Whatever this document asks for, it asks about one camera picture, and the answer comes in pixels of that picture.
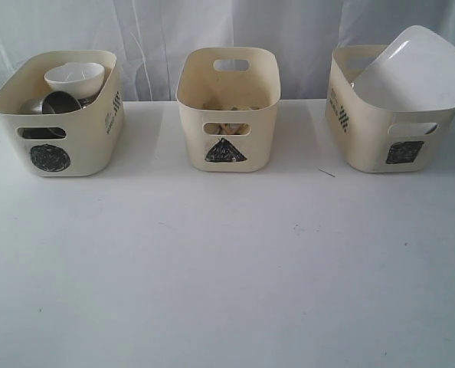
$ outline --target cream storage bin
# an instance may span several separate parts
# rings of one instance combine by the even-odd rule
[[[46,71],[67,62],[93,62],[105,67],[97,99],[72,113],[19,115],[21,105],[51,89]],[[52,51],[27,61],[0,89],[0,123],[25,167],[39,176],[86,176],[110,161],[123,124],[123,105],[116,56],[108,51]],[[62,139],[25,139],[28,128],[61,128]]]
[[[216,61],[247,61],[217,70]],[[204,171],[250,172],[267,164],[280,99],[275,56],[259,48],[203,48],[191,53],[176,94],[188,157]],[[216,124],[245,124],[241,135]]]
[[[333,52],[326,119],[347,162],[367,173],[422,169],[431,159],[454,115],[447,110],[398,112],[363,101],[351,82],[362,70],[352,59],[376,58],[385,45],[351,46]]]

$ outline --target white curtain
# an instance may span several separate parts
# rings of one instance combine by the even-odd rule
[[[0,86],[41,52],[104,49],[126,100],[174,100],[191,51],[235,45],[277,56],[283,98],[320,98],[334,48],[410,25],[455,44],[455,0],[0,0]]]

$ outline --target white plastic container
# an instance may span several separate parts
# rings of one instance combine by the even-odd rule
[[[455,107],[401,112],[372,106],[352,89],[362,70],[348,69],[351,59],[376,58],[386,45],[339,48],[333,52],[326,119],[347,162],[367,173],[422,169],[446,133]]]
[[[51,89],[44,80],[50,69],[68,62],[105,67],[105,83],[86,108],[54,115],[20,115],[21,105]],[[27,61],[0,89],[0,122],[15,152],[39,176],[87,176],[110,161],[123,125],[123,104],[116,56],[108,51],[52,51]],[[59,128],[64,138],[26,139],[29,128]]]
[[[249,66],[219,71],[214,68],[217,60],[242,60]],[[251,172],[267,164],[280,100],[272,53],[259,48],[194,51],[185,62],[176,97],[188,157],[197,169]],[[206,128],[213,123],[246,124],[249,129],[243,135],[213,134]]]

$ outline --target black triangle label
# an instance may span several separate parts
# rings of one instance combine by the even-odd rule
[[[237,150],[235,146],[225,138],[221,138],[210,150],[207,152],[205,161],[209,163],[240,163],[246,161],[243,153]]]

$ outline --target black circle label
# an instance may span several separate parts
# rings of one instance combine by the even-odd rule
[[[71,160],[69,155],[60,147],[51,144],[33,146],[30,149],[30,159],[40,170],[49,173],[58,173],[69,167]]]

